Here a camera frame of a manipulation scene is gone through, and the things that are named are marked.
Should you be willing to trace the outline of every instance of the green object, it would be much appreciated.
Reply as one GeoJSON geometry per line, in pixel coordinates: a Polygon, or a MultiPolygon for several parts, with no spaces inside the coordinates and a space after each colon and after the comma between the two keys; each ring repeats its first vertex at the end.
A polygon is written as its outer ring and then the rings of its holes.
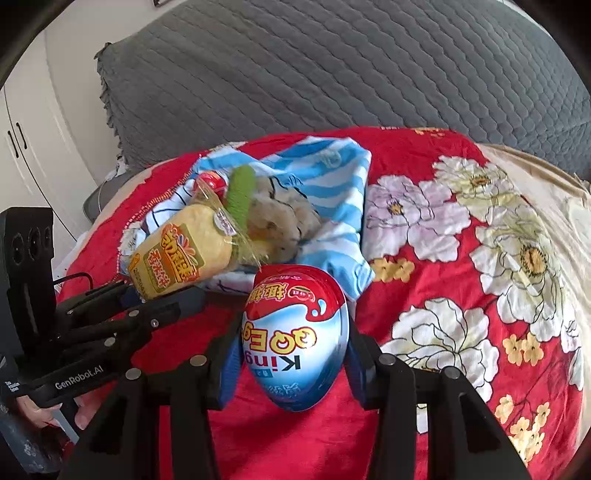
{"type": "Polygon", "coordinates": [[[240,165],[230,175],[230,185],[225,199],[226,210],[244,233],[255,186],[255,171],[250,165],[240,165]]]}

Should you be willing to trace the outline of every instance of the packaged bread roll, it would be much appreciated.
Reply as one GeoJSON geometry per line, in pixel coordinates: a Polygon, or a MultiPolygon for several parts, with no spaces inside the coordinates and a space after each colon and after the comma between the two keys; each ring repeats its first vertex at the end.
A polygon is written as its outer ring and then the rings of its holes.
{"type": "Polygon", "coordinates": [[[142,242],[129,274],[146,300],[206,280],[237,257],[237,234],[221,207],[188,205],[142,242]]]}

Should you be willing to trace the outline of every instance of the red floral bedsheet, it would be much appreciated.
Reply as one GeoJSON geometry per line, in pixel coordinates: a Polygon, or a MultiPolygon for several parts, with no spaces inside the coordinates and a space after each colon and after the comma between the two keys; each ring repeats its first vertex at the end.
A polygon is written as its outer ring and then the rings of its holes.
{"type": "MultiPolygon", "coordinates": [[[[436,129],[352,128],[372,153],[362,249],[376,273],[356,322],[417,368],[461,368],[488,402],[535,480],[555,478],[574,452],[582,402],[582,352],[561,269],[535,211],[506,174],[465,137],[436,129]]],[[[261,158],[302,140],[276,135],[240,150],[261,158]]],[[[200,154],[156,167],[92,235],[69,273],[95,284],[117,273],[122,231],[183,180],[200,154]]],[[[79,293],[67,283],[61,297],[79,293]]],[[[146,372],[203,352],[233,313],[209,306],[155,333],[134,356],[146,372]]],[[[161,478],[171,478],[167,409],[161,412],[161,478]]],[[[236,397],[210,415],[223,478],[360,479],[376,413],[352,398],[341,372],[328,395],[293,414],[266,398],[244,372],[236,397]]],[[[417,409],[417,479],[426,478],[426,412],[417,409]]]]}

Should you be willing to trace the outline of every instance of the robotic device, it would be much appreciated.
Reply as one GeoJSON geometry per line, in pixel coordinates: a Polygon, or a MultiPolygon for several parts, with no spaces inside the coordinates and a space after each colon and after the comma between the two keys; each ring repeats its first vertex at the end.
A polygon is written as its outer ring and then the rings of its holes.
{"type": "MultiPolygon", "coordinates": [[[[122,374],[59,478],[157,479],[158,411],[170,406],[175,480],[219,479],[207,411],[221,410],[234,394],[243,361],[241,317],[203,354],[173,371],[145,375],[131,368],[131,355],[151,332],[200,311],[204,292],[190,287],[141,303],[133,288],[116,283],[56,305],[51,219],[48,209],[9,209],[0,216],[6,292],[0,300],[0,380],[8,395],[29,395],[40,407],[63,403],[64,420],[73,428],[73,399],[122,374]],[[36,232],[45,232],[45,251],[35,257],[29,249],[36,232]],[[123,318],[111,321],[119,313],[123,318]]],[[[345,369],[351,390],[364,409],[379,410],[368,479],[414,478],[417,404],[427,404],[429,478],[530,478],[460,370],[410,368],[382,353],[353,322],[349,326],[345,369]]]]}

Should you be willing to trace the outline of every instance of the egg-shaped container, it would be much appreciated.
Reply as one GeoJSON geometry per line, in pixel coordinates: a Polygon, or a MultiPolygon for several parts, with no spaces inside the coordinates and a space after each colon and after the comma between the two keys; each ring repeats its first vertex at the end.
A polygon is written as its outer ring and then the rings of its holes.
{"type": "Polygon", "coordinates": [[[242,318],[245,361],[269,398],[290,411],[318,403],[335,381],[349,341],[345,296],[327,272],[265,265],[242,318]]]}

